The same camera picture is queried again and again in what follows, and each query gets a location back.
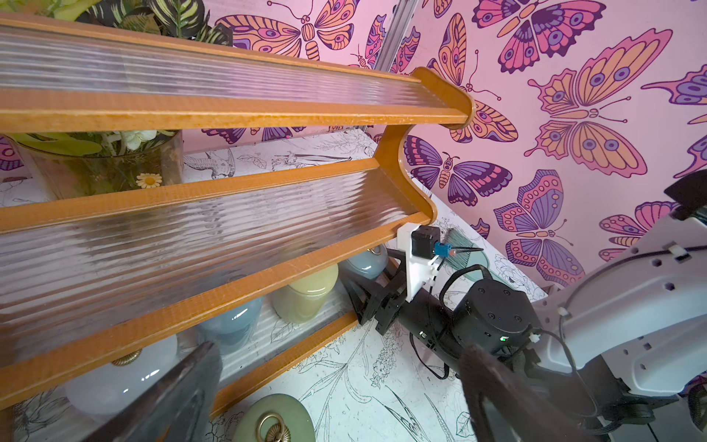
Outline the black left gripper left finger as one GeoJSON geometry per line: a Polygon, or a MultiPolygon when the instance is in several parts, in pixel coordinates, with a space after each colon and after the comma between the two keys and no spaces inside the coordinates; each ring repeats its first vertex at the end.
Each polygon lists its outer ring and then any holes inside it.
{"type": "Polygon", "coordinates": [[[223,369],[215,342],[200,344],[86,441],[200,441],[223,369]]]}

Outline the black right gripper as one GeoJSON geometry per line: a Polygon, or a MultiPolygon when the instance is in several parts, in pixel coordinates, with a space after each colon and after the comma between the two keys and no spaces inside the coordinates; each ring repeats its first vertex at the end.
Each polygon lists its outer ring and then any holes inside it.
{"type": "Polygon", "coordinates": [[[360,325],[376,320],[376,331],[384,336],[394,323],[399,323],[408,332],[417,332],[415,322],[418,310],[407,300],[407,274],[397,270],[386,285],[365,278],[344,267],[340,268],[340,280],[349,296],[360,325]]]}

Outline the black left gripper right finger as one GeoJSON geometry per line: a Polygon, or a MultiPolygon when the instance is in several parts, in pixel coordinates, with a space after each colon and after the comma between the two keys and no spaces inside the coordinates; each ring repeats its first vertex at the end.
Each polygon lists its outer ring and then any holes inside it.
{"type": "Polygon", "coordinates": [[[463,350],[458,375],[479,441],[594,441],[486,350],[463,350]]]}

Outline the white canister bottom shelf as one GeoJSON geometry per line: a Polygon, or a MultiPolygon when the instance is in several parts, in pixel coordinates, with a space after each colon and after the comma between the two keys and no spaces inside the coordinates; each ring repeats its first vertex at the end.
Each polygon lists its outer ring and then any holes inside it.
{"type": "Polygon", "coordinates": [[[133,403],[178,362],[173,335],[68,381],[64,392],[81,414],[107,421],[133,403]]]}

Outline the yellow-green canister bottom shelf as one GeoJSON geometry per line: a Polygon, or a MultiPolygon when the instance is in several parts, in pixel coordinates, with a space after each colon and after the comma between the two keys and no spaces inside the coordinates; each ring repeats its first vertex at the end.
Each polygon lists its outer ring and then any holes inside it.
{"type": "Polygon", "coordinates": [[[319,313],[339,278],[334,264],[286,285],[272,294],[272,306],[285,322],[304,323],[319,313]]]}

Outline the blue canister bottom shelf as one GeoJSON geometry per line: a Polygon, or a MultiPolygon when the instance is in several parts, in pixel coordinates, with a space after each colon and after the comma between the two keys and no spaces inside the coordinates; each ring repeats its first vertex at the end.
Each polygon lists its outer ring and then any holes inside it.
{"type": "Polygon", "coordinates": [[[257,298],[196,326],[200,342],[215,343],[221,355],[231,354],[252,337],[263,307],[257,298]]]}

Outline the green canister shelf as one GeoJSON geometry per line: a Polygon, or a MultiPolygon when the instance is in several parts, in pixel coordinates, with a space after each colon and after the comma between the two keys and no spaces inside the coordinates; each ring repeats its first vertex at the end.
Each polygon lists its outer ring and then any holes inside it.
{"type": "Polygon", "coordinates": [[[232,441],[316,440],[309,412],[296,398],[286,394],[266,396],[243,414],[232,441]]]}

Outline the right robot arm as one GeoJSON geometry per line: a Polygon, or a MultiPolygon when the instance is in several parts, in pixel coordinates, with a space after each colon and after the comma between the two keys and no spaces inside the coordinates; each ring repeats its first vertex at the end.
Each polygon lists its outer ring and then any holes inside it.
{"type": "Polygon", "coordinates": [[[617,258],[531,301],[480,278],[454,308],[425,283],[439,231],[408,224],[386,285],[342,268],[359,322],[399,322],[461,380],[480,441],[595,441],[653,422],[706,370],[706,174],[666,190],[668,213],[617,258]]]}

